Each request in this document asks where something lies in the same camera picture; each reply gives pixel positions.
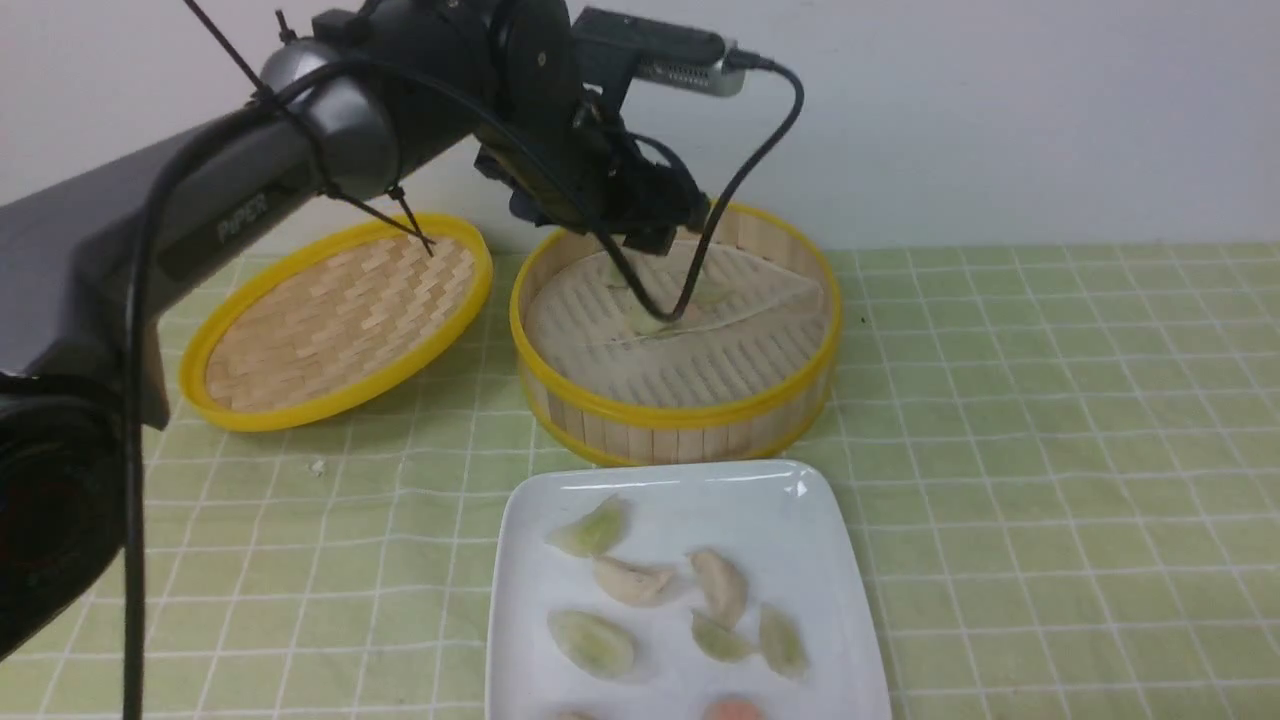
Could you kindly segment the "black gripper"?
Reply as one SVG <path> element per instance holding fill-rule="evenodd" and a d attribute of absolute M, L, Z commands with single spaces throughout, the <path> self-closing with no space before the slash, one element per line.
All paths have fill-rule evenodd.
<path fill-rule="evenodd" d="M 710 201 L 671 150 L 648 159 L 643 137 L 599 92 L 522 94 L 476 132 L 476 169 L 511 191 L 509 213 L 535 227 L 622 237 L 627 249 L 669 251 L 676 231 L 700 232 Z"/>

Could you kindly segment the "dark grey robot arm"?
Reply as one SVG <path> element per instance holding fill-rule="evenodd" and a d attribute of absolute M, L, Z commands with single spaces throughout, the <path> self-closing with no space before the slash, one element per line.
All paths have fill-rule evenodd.
<path fill-rule="evenodd" d="M 620 105 L 718 35 L 562 1 L 366 1 L 314 17 L 248 102 L 3 208 L 3 655 L 137 550 L 157 319 L 316 197 L 366 208 L 465 138 L 534 225 L 666 252 L 712 224 Z"/>

